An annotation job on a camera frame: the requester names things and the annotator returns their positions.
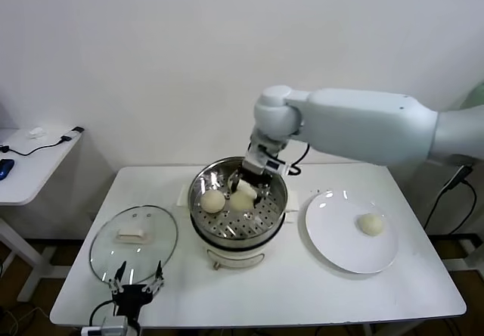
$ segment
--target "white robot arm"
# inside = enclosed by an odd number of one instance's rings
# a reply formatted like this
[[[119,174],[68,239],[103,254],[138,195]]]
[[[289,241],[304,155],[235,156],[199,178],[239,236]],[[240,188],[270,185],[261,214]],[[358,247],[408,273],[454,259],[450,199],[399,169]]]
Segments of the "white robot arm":
[[[388,166],[431,159],[454,165],[484,159],[484,105],[437,113],[407,95],[349,89],[266,89],[243,167],[287,174],[274,161],[289,139],[320,152]]]

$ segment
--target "white plate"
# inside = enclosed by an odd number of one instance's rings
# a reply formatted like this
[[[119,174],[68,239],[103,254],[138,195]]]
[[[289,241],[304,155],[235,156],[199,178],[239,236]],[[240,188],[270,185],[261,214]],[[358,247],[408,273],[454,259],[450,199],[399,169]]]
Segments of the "white plate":
[[[381,234],[370,236],[360,230],[356,221],[366,213],[382,216]],[[381,272],[393,263],[398,252],[397,234],[388,216],[346,191],[331,190],[316,196],[306,211],[306,228],[319,252],[350,272]]]

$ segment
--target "glass lid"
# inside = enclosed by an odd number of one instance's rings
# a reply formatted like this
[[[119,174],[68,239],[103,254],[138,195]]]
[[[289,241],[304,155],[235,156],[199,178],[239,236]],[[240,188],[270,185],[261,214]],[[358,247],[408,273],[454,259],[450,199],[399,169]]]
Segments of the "glass lid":
[[[151,205],[132,207],[99,230],[89,262],[93,273],[108,283],[126,261],[121,284],[132,285],[152,277],[158,262],[165,266],[177,241],[178,227],[170,212]]]

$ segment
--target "floor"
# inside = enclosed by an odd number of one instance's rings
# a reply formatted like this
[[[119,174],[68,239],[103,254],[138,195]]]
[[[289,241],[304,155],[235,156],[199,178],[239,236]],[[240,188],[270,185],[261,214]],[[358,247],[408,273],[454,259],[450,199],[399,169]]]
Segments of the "floor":
[[[437,251],[443,259],[457,258],[464,255],[464,251],[456,241],[437,241],[434,243]],[[34,244],[37,250],[43,248],[42,245]],[[54,265],[69,266],[76,258],[80,246],[67,245],[57,249],[52,263]],[[0,243],[0,260],[6,258],[9,253],[2,243]],[[12,313],[20,318],[32,308],[30,305],[16,306],[16,298],[23,283],[29,275],[30,267],[20,258],[16,257],[14,262],[0,278],[0,307],[12,309]],[[462,293],[467,303],[467,313],[454,319],[434,319],[424,322],[405,336],[441,335],[441,336],[474,336],[484,334],[484,282],[475,272],[456,272],[451,274],[459,291]],[[32,303],[41,307],[47,314],[54,305],[55,299],[61,290],[63,281],[59,279],[41,280],[37,287]],[[34,317],[26,317],[25,322],[19,325],[18,335],[23,336],[74,336],[79,332],[73,328],[62,328],[52,325],[41,313],[36,313]],[[0,319],[0,336],[8,332],[12,325],[10,317]],[[373,325],[378,330],[383,325]],[[363,330],[359,325],[350,326],[324,326],[320,328],[266,328],[266,329],[225,329],[225,330],[191,330],[189,332],[176,330],[145,330],[144,336],[167,336],[176,334],[200,335],[200,336],[286,336],[297,334],[301,336],[362,336]]]

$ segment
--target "blue object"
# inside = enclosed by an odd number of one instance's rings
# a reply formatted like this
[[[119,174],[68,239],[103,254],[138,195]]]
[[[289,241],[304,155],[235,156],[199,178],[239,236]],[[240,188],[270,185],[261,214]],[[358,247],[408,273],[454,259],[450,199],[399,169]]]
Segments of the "blue object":
[[[14,167],[14,160],[0,160],[0,181],[8,176],[10,170]]]

